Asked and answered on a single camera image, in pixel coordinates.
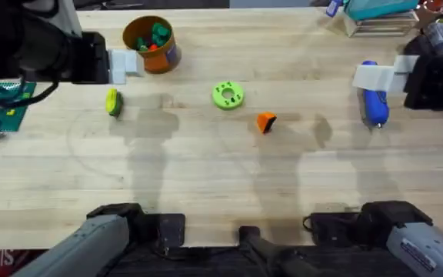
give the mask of white label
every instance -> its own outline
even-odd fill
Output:
[[[401,249],[405,250],[405,252],[419,262],[425,269],[427,269],[427,271],[433,272],[437,267],[437,263],[425,253],[421,252],[420,249],[413,244],[413,242],[410,242],[407,239],[402,239]]]

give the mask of orange block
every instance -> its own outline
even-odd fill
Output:
[[[276,115],[272,112],[263,112],[258,115],[258,127],[261,133],[265,134],[271,130],[271,126],[276,120]]]

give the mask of blue bottle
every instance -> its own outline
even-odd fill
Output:
[[[363,65],[377,65],[377,62],[365,61]],[[363,91],[365,116],[372,126],[381,128],[389,119],[389,107],[386,92]]]

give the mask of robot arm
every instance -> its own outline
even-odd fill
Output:
[[[182,246],[184,226],[182,214],[146,215],[139,204],[101,206],[78,230],[13,277],[96,276],[133,243]]]
[[[0,79],[52,82],[34,98],[0,101],[14,108],[41,101],[59,82],[107,84],[108,54],[97,32],[82,32],[72,0],[0,0]]]
[[[316,245],[380,247],[418,276],[443,276],[443,235],[408,202],[371,202],[360,213],[313,213],[308,218]]]

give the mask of wires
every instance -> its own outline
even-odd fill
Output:
[[[183,256],[171,256],[168,254],[168,248],[165,248],[165,254],[159,252],[158,250],[156,250],[153,246],[151,246],[150,248],[150,252],[154,255],[156,255],[157,257],[167,260],[167,261],[171,261],[171,262],[188,262],[188,261],[197,261],[197,260],[204,260],[204,259],[211,259],[215,256],[219,256],[219,255],[224,255],[227,254],[229,252],[233,252],[233,251],[237,251],[239,250],[238,247],[231,247],[231,248],[227,248],[227,249],[222,249],[219,250],[217,252],[209,252],[207,253],[206,249],[201,249],[201,250],[192,250],[193,252],[191,253],[191,255],[187,254],[187,255],[183,255]]]
[[[101,277],[107,277],[109,274],[111,274],[112,270],[117,266],[117,264],[126,257],[127,254],[131,253],[133,250],[136,249],[136,245],[134,243],[130,242],[128,245],[122,250],[122,252],[117,255],[117,257],[114,258],[112,262],[110,262],[105,267],[107,268],[105,272],[101,275]]]
[[[270,268],[265,266],[265,262],[262,260],[261,257],[258,256],[255,250],[252,249],[252,247],[249,246],[247,249],[241,249],[240,253],[253,264],[257,265],[264,277],[272,276]]]
[[[41,94],[34,96],[32,98],[22,99],[14,102],[9,101],[13,100],[13,98],[0,98],[0,106],[2,108],[17,108],[17,107],[35,104],[47,98],[47,96],[49,96],[54,90],[56,90],[58,86],[59,86],[59,80],[57,78],[53,78],[52,84],[49,87],[47,87]],[[24,78],[22,78],[20,88],[18,89],[18,93],[20,93],[20,91],[22,91],[24,87],[25,87],[25,80]]]
[[[308,227],[305,223],[311,218],[310,215],[307,215],[302,219],[301,224],[304,226],[305,231],[312,233],[312,228]]]
[[[53,18],[53,17],[55,17],[55,15],[57,15],[59,13],[59,0],[54,0],[54,4],[52,5],[52,8],[48,11],[36,11],[36,10],[32,10],[30,8],[25,8],[25,7],[23,7],[23,9],[35,16],[38,16],[38,17]]]

